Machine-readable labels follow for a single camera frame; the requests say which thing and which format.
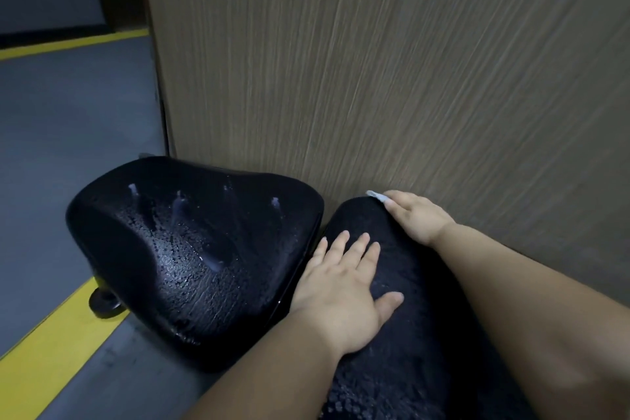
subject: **finger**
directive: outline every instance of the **finger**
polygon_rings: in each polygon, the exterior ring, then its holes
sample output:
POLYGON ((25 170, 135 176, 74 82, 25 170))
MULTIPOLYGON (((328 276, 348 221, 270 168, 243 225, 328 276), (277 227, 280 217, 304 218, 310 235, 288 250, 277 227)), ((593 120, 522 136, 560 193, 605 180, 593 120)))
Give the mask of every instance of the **finger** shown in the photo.
POLYGON ((374 301, 376 312, 379 313, 379 328, 392 317, 394 311, 404 300, 405 296, 402 292, 388 292, 374 301))
POLYGON ((330 245, 330 249, 324 256, 323 263, 326 264, 339 264, 342 260, 343 250, 346 247, 346 242, 350 239, 350 233, 347 231, 342 232, 337 236, 337 239, 330 245))
POLYGON ((404 209, 411 209, 413 204, 418 201, 418 196, 413 193, 405 193, 404 191, 386 191, 384 193, 390 200, 394 200, 404 209))
POLYGON ((385 205, 385 209, 388 210, 388 213, 401 225, 404 224, 411 213, 411 211, 407 211, 393 199, 388 199, 383 204, 385 205))
POLYGON ((317 248, 315 248, 315 252, 313 253, 313 257, 311 257, 311 260, 306 264, 306 268, 304 269, 304 272, 309 271, 310 269, 312 269, 316 265, 320 265, 321 264, 321 262, 324 260, 324 255, 326 254, 326 248, 327 247, 328 247, 328 240, 324 236, 321 239, 321 241, 319 241, 319 244, 317 245, 317 248))
POLYGON ((356 241, 350 246, 350 249, 343 255, 342 261, 339 264, 347 265, 356 269, 358 263, 361 261, 361 256, 366 251, 367 243, 370 241, 370 235, 368 233, 361 234, 356 241))
POLYGON ((361 275, 361 279, 370 284, 376 274, 376 265, 379 262, 379 254, 381 253, 381 245, 377 242, 373 242, 370 249, 367 250, 366 255, 358 263, 357 272, 361 275))

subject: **yellow line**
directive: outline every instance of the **yellow line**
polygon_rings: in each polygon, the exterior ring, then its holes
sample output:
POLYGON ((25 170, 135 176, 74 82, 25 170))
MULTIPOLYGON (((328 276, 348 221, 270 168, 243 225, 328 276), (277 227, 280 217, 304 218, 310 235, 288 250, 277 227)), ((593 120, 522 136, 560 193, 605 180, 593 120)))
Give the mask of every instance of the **yellow line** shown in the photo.
POLYGON ((149 35, 148 29, 116 32, 115 34, 107 35, 95 35, 94 37, 83 37, 82 39, 61 40, 59 42, 48 42, 45 44, 29 45, 26 47, 7 48, 0 50, 0 60, 35 55, 37 53, 54 52, 55 50, 67 50, 69 48, 84 47, 85 45, 114 42, 116 40, 131 39, 134 37, 144 37, 145 35, 149 35))
POLYGON ((97 319, 91 278, 0 358, 0 418, 35 420, 127 316, 97 319))

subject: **person's left arm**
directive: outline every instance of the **person's left arm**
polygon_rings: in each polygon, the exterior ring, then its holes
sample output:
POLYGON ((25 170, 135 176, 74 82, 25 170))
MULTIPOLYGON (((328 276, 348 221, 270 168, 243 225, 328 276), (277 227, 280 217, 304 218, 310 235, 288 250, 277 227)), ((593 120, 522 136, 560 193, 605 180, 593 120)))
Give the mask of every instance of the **person's left arm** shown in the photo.
POLYGON ((341 357, 363 348, 402 303, 400 293, 370 294, 380 247, 363 234, 343 254, 344 231, 326 252, 324 238, 288 316, 203 395, 185 420, 315 419, 341 357))

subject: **floor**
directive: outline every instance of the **floor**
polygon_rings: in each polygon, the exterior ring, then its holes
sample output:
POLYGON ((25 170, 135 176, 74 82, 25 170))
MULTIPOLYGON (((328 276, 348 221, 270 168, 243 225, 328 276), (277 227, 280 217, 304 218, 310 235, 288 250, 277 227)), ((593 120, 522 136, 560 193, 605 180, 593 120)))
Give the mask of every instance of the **floor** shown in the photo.
MULTIPOLYGON (((164 153, 154 73, 148 37, 0 62, 0 355, 91 275, 64 221, 72 197, 164 153)), ((130 316, 40 418, 174 419, 211 381, 130 316)))

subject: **hand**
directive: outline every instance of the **hand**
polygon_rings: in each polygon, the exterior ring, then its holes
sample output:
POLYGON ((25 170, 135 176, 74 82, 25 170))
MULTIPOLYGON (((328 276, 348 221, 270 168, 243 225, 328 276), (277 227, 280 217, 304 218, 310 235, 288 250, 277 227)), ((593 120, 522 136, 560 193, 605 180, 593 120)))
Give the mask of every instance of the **hand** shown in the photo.
POLYGON ((433 246, 443 229, 456 224, 441 207, 427 198, 402 191, 387 191, 385 208, 414 241, 433 246))
POLYGON ((312 322, 339 358, 365 347, 404 298, 400 292, 372 298, 370 284, 381 246, 372 243, 363 256, 370 241, 364 233, 343 254, 349 238, 347 231, 339 234, 328 252, 326 238, 319 242, 297 283, 289 313, 312 322))

